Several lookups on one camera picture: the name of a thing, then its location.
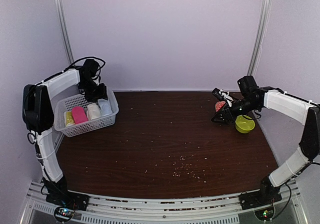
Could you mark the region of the white terry towel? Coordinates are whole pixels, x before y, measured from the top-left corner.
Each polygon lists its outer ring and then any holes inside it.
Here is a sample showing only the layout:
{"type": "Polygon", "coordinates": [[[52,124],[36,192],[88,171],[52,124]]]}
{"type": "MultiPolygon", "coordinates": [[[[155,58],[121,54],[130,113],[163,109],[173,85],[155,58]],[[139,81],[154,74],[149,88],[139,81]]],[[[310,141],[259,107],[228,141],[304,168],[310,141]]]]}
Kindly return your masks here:
{"type": "Polygon", "coordinates": [[[96,103],[91,103],[87,106],[87,117],[89,120],[98,119],[101,117],[100,108],[96,103]]]}

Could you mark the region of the light blue towel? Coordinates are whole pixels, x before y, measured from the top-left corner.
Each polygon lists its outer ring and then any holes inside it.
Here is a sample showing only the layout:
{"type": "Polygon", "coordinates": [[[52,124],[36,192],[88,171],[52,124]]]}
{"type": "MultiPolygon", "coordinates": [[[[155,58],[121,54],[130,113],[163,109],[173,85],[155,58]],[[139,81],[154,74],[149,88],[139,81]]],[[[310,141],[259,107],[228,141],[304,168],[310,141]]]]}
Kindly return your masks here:
{"type": "Polygon", "coordinates": [[[109,100],[98,99],[97,103],[101,111],[101,116],[108,116],[112,114],[112,108],[109,100]]]}

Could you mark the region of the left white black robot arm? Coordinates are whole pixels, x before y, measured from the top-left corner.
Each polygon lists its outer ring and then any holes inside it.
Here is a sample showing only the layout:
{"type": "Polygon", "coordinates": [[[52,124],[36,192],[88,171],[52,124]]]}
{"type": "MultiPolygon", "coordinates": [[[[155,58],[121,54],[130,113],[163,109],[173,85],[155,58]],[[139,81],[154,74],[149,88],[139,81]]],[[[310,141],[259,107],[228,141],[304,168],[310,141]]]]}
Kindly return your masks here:
{"type": "Polygon", "coordinates": [[[101,68],[83,65],[68,67],[36,84],[23,89],[22,118],[29,131],[27,138],[35,146],[36,157],[42,168],[43,181],[53,190],[52,197],[61,206],[72,201],[67,182],[59,166],[53,145],[54,113],[52,99],[71,86],[79,85],[89,101],[106,97],[107,88],[100,82],[101,68]]]}

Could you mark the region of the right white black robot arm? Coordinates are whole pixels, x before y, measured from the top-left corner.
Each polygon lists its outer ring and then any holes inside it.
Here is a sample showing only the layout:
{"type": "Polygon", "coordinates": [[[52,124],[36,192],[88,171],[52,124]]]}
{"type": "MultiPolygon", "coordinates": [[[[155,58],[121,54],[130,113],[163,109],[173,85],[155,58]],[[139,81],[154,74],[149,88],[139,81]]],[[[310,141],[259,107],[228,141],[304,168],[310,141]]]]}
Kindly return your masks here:
{"type": "Polygon", "coordinates": [[[213,89],[212,94],[222,105],[211,120],[235,122],[238,116],[252,111],[262,111],[270,117],[260,124],[272,151],[282,160],[256,194],[256,200],[265,205],[275,197],[275,189],[298,176],[319,156],[320,106],[276,87],[242,84],[240,91],[242,97],[237,98],[226,90],[213,89]]]}

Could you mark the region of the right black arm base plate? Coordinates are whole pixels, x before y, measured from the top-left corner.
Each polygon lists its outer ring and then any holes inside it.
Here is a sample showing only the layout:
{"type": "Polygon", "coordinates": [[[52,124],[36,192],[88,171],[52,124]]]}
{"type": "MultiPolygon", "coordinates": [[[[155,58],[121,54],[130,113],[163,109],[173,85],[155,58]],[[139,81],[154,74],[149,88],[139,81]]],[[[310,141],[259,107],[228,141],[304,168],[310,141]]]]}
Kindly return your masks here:
{"type": "Polygon", "coordinates": [[[257,191],[242,193],[238,198],[242,210],[270,205],[282,200],[279,189],[263,190],[262,188],[257,191]]]}

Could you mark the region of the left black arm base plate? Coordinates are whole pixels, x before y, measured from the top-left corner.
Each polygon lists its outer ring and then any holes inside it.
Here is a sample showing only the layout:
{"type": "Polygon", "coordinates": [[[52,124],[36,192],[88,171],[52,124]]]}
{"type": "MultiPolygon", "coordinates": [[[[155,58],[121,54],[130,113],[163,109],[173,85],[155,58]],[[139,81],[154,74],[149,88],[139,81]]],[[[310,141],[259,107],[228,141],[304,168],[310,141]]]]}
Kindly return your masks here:
{"type": "Polygon", "coordinates": [[[75,192],[62,192],[54,189],[49,190],[46,195],[46,202],[66,207],[68,209],[83,210],[85,211],[88,206],[89,196],[86,194],[80,194],[75,192]]]}

